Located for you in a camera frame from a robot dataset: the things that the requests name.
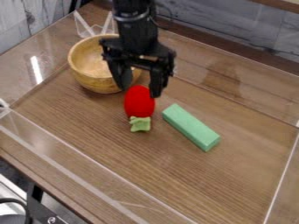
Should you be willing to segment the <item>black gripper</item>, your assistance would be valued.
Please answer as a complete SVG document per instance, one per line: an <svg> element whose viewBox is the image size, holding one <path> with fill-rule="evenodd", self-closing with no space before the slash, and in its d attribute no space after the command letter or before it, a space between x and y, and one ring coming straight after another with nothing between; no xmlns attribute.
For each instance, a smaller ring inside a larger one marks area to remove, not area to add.
<svg viewBox="0 0 299 224"><path fill-rule="evenodd" d="M135 20L116 21L119 35L103 38L103 59L118 87L127 90L132 84L132 68L150 71L150 94L152 98L162 96L174 76L174 60L176 52L159 42L158 25L152 16Z"/></svg>

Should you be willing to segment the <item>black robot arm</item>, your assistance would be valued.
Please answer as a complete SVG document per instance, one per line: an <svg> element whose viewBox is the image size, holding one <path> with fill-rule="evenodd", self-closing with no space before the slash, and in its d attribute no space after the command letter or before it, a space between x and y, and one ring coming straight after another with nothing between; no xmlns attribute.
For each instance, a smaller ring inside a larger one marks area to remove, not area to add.
<svg viewBox="0 0 299 224"><path fill-rule="evenodd" d="M159 40L155 21L155 0L112 0L112 16L119 36L103 38L103 60L118 87L127 90L134 75L132 68L150 72L150 95L158 98L174 76L176 52Z"/></svg>

